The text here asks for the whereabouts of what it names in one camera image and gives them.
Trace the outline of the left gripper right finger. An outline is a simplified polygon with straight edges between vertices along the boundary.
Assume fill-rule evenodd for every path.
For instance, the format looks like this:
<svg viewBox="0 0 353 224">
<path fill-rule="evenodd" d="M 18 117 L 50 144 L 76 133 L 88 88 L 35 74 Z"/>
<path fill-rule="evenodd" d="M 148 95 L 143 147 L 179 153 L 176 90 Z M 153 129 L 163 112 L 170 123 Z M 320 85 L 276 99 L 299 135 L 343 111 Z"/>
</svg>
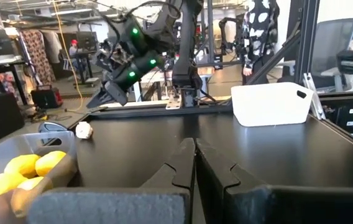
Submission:
<svg viewBox="0 0 353 224">
<path fill-rule="evenodd" d="M 271 185 L 197 139 L 207 224 L 353 224 L 353 188 Z"/>
</svg>

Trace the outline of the black computer monitor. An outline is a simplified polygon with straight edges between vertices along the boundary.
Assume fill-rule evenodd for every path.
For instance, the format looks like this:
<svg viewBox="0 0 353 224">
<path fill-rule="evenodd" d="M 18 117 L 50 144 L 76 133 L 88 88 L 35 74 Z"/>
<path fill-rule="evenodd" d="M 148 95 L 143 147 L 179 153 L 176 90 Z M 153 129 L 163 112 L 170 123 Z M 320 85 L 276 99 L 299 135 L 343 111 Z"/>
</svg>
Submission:
<svg viewBox="0 0 353 224">
<path fill-rule="evenodd" d="M 97 36 L 95 32 L 78 31 L 76 39 L 80 49 L 94 51 L 97 48 Z"/>
</svg>

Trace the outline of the white plastic basket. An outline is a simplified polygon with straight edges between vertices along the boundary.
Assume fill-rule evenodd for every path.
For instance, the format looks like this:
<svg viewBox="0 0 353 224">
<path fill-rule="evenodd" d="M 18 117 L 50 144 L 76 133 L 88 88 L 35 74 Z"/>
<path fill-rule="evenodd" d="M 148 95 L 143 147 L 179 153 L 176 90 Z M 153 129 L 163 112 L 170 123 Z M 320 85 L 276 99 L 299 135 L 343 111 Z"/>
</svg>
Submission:
<svg viewBox="0 0 353 224">
<path fill-rule="evenodd" d="M 314 91 L 291 82 L 231 88 L 234 116 L 245 127 L 304 123 L 313 95 Z"/>
</svg>

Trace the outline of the floral patterned cloth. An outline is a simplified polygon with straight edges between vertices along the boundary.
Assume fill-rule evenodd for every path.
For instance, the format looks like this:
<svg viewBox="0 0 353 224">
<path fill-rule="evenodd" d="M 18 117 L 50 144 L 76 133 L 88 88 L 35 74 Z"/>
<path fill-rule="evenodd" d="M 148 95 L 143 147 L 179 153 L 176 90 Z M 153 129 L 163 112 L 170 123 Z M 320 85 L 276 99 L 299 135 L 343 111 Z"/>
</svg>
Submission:
<svg viewBox="0 0 353 224">
<path fill-rule="evenodd" d="M 55 81 L 55 75 L 45 52 L 44 37 L 38 30 L 22 30 L 25 46 L 34 66 L 35 75 L 43 85 L 51 85 Z"/>
</svg>

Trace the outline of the person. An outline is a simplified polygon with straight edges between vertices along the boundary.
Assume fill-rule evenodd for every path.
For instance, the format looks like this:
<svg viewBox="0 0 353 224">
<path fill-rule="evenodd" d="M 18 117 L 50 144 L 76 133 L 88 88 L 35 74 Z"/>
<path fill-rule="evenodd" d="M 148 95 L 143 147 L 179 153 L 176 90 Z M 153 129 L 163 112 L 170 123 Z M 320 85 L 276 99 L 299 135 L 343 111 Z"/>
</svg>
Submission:
<svg viewBox="0 0 353 224">
<path fill-rule="evenodd" d="M 276 0 L 249 0 L 244 24 L 244 31 L 249 42 L 244 67 L 251 68 L 252 75 L 247 77 L 242 74 L 247 82 L 275 54 L 279 14 L 280 8 Z"/>
<path fill-rule="evenodd" d="M 70 43 L 70 48 L 68 50 L 69 56 L 71 58 L 71 64 L 73 65 L 75 70 L 79 70 L 81 67 L 82 71 L 85 71 L 86 62 L 84 58 L 80 58 L 80 63 L 78 63 L 75 55 L 79 52 L 78 49 L 78 41 L 76 39 L 72 39 Z"/>
</svg>

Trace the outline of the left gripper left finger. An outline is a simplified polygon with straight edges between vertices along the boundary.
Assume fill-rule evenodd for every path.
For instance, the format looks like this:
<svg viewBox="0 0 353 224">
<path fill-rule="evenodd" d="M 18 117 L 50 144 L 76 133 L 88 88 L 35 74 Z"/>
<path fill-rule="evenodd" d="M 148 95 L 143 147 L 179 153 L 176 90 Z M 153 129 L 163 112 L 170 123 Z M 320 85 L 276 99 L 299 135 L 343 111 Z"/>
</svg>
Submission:
<svg viewBox="0 0 353 224">
<path fill-rule="evenodd" d="M 29 224 L 190 224 L 195 141 L 185 138 L 134 188 L 58 188 L 34 200 Z"/>
</svg>

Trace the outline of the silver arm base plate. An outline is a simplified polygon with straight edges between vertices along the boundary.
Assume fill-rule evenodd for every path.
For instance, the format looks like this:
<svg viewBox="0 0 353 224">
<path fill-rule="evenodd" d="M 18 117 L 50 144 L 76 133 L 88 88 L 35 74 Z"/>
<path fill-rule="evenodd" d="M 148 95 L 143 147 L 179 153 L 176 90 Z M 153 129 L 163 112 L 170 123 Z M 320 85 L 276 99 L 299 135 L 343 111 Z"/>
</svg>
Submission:
<svg viewBox="0 0 353 224">
<path fill-rule="evenodd" d="M 166 110 L 178 110 L 181 107 L 182 107 L 181 95 L 170 95 L 165 109 Z"/>
</svg>

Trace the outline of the translucent grey plastic basket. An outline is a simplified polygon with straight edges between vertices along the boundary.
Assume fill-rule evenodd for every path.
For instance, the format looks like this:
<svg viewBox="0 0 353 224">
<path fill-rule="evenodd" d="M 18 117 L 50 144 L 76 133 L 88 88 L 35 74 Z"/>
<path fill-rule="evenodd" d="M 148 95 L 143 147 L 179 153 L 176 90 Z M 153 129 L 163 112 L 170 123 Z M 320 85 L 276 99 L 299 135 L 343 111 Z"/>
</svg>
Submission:
<svg viewBox="0 0 353 224">
<path fill-rule="evenodd" d="M 78 170 L 75 136 L 71 131 L 14 136 L 0 143 L 0 173 L 13 158 L 24 154 L 44 156 L 62 151 L 66 156 L 31 190 L 15 189 L 0 195 L 0 224 L 25 224 L 33 201 L 44 192 L 66 187 Z"/>
</svg>

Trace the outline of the silver angle bracket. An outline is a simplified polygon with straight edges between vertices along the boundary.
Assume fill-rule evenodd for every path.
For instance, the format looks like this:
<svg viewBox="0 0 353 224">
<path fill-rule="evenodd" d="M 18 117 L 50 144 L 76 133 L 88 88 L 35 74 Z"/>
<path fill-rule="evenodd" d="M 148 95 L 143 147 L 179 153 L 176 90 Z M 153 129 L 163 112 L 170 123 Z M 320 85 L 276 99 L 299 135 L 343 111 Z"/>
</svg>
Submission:
<svg viewBox="0 0 353 224">
<path fill-rule="evenodd" d="M 311 76 L 310 73 L 303 74 L 303 83 L 307 89 L 313 91 L 313 96 L 311 100 L 312 114 L 319 120 L 325 120 L 326 119 L 325 112 L 323 111 L 323 107 L 319 99 L 319 96 L 313 81 L 313 77 Z"/>
</svg>

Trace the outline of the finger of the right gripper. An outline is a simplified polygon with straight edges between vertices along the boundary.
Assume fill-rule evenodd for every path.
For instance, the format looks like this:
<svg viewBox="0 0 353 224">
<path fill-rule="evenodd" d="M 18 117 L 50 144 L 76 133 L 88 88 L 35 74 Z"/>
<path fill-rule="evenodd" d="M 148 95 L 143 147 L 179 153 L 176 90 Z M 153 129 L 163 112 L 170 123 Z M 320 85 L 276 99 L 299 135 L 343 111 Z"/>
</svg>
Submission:
<svg viewBox="0 0 353 224">
<path fill-rule="evenodd" d="M 95 108 L 101 106 L 109 101 L 109 97 L 104 93 L 97 93 L 93 95 L 93 97 L 86 104 L 87 108 Z"/>
<path fill-rule="evenodd" d="M 100 88 L 97 93 L 89 100 L 87 105 L 102 105 L 104 104 L 104 98 L 106 97 L 106 92 Z"/>
</svg>

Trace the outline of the grey office chair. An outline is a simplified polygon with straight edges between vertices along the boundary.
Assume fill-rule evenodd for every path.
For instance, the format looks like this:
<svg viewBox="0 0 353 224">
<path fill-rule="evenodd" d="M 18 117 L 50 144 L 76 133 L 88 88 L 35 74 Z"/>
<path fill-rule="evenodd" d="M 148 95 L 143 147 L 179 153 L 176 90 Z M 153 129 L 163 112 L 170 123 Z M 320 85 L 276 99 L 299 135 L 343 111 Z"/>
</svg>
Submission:
<svg viewBox="0 0 353 224">
<path fill-rule="evenodd" d="M 336 55 L 347 50 L 353 36 L 353 18 L 318 23 L 311 61 L 311 76 L 318 93 L 343 92 L 351 88 L 337 68 Z"/>
</svg>

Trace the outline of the white garlic bulb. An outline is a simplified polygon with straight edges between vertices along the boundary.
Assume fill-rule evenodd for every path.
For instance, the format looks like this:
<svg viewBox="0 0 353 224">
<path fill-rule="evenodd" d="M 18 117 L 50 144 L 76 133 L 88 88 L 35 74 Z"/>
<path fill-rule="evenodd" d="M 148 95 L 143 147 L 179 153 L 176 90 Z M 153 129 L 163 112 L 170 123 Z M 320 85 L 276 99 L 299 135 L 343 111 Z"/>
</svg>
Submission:
<svg viewBox="0 0 353 224">
<path fill-rule="evenodd" d="M 76 125 L 75 135 L 80 139 L 89 139 L 93 135 L 93 128 L 88 122 L 80 121 Z"/>
</svg>

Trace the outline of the black red toolbox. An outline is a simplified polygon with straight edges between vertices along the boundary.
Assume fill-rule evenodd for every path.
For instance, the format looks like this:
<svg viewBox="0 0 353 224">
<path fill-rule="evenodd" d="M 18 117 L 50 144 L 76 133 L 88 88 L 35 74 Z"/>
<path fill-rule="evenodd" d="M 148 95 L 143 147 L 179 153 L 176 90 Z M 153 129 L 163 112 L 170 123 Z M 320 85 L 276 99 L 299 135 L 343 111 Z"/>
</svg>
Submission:
<svg viewBox="0 0 353 224">
<path fill-rule="evenodd" d="M 51 85 L 41 85 L 30 92 L 34 105 L 42 109 L 59 108 L 63 104 L 59 89 Z"/>
</svg>

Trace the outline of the black cabinet white labels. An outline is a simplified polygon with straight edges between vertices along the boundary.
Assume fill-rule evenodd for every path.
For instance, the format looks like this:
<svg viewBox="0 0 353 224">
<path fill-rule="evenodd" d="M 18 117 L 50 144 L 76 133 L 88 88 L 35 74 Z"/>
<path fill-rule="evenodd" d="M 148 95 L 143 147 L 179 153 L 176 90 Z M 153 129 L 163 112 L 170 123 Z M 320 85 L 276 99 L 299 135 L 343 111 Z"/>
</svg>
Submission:
<svg viewBox="0 0 353 224">
<path fill-rule="evenodd" d="M 319 95 L 325 116 L 353 136 L 353 93 Z"/>
</svg>

